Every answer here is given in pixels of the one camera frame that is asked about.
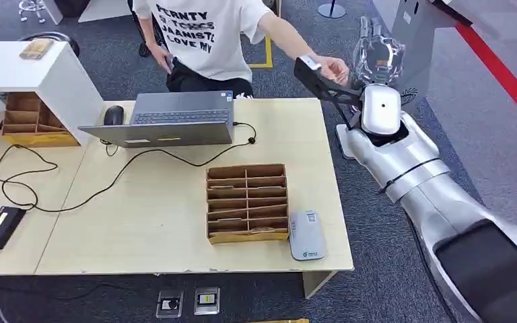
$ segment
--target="cardboard organizer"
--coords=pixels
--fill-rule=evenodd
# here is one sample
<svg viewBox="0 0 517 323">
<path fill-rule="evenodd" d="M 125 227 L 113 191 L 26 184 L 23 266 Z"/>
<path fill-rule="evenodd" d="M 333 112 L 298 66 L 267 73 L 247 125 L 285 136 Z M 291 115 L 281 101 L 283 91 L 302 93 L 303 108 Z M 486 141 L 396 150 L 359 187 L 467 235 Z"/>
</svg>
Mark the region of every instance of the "cardboard organizer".
<svg viewBox="0 0 517 323">
<path fill-rule="evenodd" d="M 283 164 L 209 168 L 207 204 L 211 244 L 288 239 Z"/>
<path fill-rule="evenodd" d="M 3 138 L 28 147 L 76 146 L 78 142 L 34 92 L 11 92 L 5 103 Z"/>
</svg>

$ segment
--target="person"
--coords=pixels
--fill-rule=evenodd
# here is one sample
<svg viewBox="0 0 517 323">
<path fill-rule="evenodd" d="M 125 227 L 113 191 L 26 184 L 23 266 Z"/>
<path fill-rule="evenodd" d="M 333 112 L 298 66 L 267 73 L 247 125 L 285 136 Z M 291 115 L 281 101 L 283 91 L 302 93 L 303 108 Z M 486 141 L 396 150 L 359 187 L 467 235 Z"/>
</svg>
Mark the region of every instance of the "person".
<svg viewBox="0 0 517 323">
<path fill-rule="evenodd" d="M 268 34 L 292 60 L 310 55 L 322 65 L 325 77 L 347 81 L 349 69 L 343 60 L 317 55 L 262 0 L 134 0 L 133 10 L 147 47 L 169 74 L 171 92 L 232 90 L 235 98 L 251 98 L 252 72 L 242 55 L 241 33 L 252 44 Z M 152 13 L 168 49 L 156 42 Z"/>
</svg>

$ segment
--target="person's arm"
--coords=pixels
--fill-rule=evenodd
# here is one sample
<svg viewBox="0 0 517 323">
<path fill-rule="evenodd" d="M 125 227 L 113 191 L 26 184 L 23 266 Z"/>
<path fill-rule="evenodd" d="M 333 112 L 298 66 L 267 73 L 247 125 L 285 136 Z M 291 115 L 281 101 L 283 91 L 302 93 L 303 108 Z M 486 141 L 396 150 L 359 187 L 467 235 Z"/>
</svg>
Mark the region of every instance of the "person's arm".
<svg viewBox="0 0 517 323">
<path fill-rule="evenodd" d="M 170 55 L 170 53 L 158 45 L 158 42 L 156 41 L 156 35 L 153 33 L 151 9 L 149 8 L 147 1 L 134 0 L 133 11 L 137 15 L 139 26 L 141 27 L 141 32 L 145 39 L 145 45 L 148 47 L 151 55 L 156 59 L 158 64 L 168 72 L 168 74 L 171 74 L 171 69 L 166 62 L 166 57 Z"/>
<path fill-rule="evenodd" d="M 268 34 L 273 42 L 293 61 L 302 55 L 310 55 L 322 65 L 322 74 L 341 85 L 347 83 L 349 69 L 342 59 L 318 56 L 298 31 L 286 20 L 277 17 L 273 12 L 266 13 L 258 21 L 258 28 Z"/>
</svg>

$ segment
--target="black pants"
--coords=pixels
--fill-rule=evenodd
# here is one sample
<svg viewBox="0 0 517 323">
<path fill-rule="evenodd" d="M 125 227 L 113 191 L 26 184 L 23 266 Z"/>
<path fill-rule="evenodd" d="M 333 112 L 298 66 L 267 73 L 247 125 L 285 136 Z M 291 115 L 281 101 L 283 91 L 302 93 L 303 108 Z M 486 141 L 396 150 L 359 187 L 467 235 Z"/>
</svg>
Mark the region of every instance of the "black pants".
<svg viewBox="0 0 517 323">
<path fill-rule="evenodd" d="M 173 70 L 168 75 L 167 86 L 171 92 L 233 91 L 233 97 L 253 97 L 252 86 L 245 79 L 217 81 L 207 79 L 191 71 L 187 66 L 173 59 Z"/>
</svg>

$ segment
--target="red line on floor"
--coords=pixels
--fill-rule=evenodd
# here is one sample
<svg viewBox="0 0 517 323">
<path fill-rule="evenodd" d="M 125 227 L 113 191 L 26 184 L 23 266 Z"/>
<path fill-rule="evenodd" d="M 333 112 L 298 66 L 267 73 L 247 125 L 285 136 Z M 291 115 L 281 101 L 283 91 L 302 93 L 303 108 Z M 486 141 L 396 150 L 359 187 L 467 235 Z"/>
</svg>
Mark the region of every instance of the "red line on floor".
<svg viewBox="0 0 517 323">
<path fill-rule="evenodd" d="M 517 104 L 516 76 L 512 74 L 472 27 L 457 23 L 455 28 Z"/>
</svg>

